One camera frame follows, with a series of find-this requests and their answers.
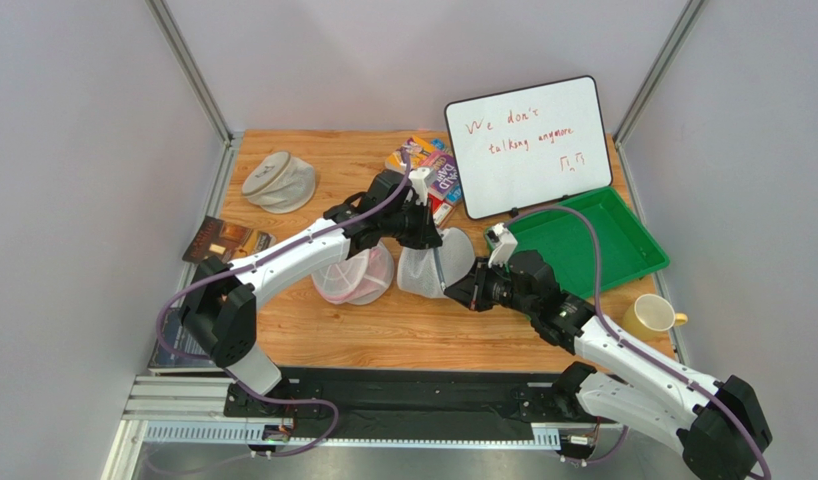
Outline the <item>white mesh laundry bag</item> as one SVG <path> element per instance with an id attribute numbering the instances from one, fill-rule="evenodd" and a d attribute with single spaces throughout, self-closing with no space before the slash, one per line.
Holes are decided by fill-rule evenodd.
<path id="1" fill-rule="evenodd" d="M 403 248 L 396 273 L 401 291 L 444 299 L 444 290 L 465 277 L 475 260 L 469 236 L 459 228 L 441 231 L 443 244 L 426 250 Z"/>

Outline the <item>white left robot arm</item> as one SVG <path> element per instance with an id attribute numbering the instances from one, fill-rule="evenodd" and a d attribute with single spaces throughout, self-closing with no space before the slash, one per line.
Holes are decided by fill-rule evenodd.
<path id="1" fill-rule="evenodd" d="M 202 261 L 183 290 L 179 319 L 215 366 L 266 395 L 281 381 L 276 364 L 257 343 L 258 311 L 310 274 L 349 260 L 393 238 L 404 247 L 442 244 L 428 204 L 434 174 L 380 172 L 365 192 L 330 208 L 314 224 L 275 246 L 224 263 Z"/>

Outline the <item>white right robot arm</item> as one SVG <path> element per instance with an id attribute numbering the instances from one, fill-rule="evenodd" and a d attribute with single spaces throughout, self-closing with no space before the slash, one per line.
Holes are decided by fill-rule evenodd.
<path id="1" fill-rule="evenodd" d="M 588 415 L 664 444 L 697 478 L 753 479 L 756 467 L 771 478 L 763 453 L 772 433 L 748 382 L 720 381 L 661 355 L 563 290 L 538 252 L 518 252 L 506 266 L 479 257 L 445 294 L 472 311 L 501 306 L 527 316 L 545 342 L 579 358 L 559 391 Z"/>

